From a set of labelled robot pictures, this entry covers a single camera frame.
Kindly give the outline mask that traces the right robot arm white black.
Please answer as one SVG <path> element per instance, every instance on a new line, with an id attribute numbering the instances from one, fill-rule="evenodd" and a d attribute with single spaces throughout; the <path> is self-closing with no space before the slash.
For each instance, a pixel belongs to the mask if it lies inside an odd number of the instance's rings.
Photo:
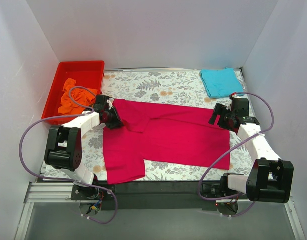
<path id="1" fill-rule="evenodd" d="M 289 201 L 294 165 L 282 160 L 271 148 L 256 117 L 250 116 L 249 100 L 233 98 L 229 106 L 216 104 L 211 125 L 232 131 L 244 142 L 253 161 L 248 176 L 226 173 L 220 180 L 220 194 L 231 199 L 244 194 L 252 202 L 285 204 Z"/>

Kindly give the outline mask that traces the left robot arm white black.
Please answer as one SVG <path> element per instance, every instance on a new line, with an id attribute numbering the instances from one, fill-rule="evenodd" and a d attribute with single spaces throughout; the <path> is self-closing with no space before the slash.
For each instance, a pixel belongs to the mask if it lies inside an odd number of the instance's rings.
<path id="1" fill-rule="evenodd" d="M 110 130 L 124 126 L 113 102 L 114 99 L 109 96 L 97 95 L 94 112 L 85 111 L 82 116 L 63 125 L 53 125 L 49 129 L 45 163 L 61 170 L 76 185 L 82 186 L 82 193 L 89 200 L 99 196 L 100 188 L 96 185 L 96 176 L 83 164 L 83 136 L 101 124 Z"/>

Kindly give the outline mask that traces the magenta t shirt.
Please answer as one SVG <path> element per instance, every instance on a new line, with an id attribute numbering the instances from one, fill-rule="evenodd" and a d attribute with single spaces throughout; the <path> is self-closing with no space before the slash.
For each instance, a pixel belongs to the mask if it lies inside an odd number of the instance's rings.
<path id="1" fill-rule="evenodd" d="M 145 177 L 145 161 L 210 167 L 230 149 L 230 132 L 209 124 L 213 110 L 115 99 L 123 127 L 104 128 L 109 184 Z"/>

